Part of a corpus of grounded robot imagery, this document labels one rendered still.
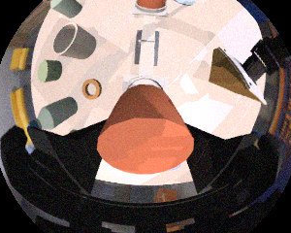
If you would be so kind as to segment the orange ring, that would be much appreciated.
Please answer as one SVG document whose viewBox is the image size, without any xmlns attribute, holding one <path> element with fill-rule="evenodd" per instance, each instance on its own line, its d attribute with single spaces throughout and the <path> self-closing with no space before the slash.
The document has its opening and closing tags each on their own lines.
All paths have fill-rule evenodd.
<svg viewBox="0 0 291 233">
<path fill-rule="evenodd" d="M 90 83 L 95 84 L 96 92 L 94 96 L 91 96 L 91 94 L 88 93 L 88 86 L 90 85 Z M 83 83 L 82 93 L 83 96 L 87 98 L 87 100 L 94 100 L 94 98 L 98 98 L 100 96 L 100 93 L 102 93 L 102 85 L 98 81 L 96 81 L 96 79 L 95 81 L 94 79 L 88 79 L 88 81 Z"/>
</svg>

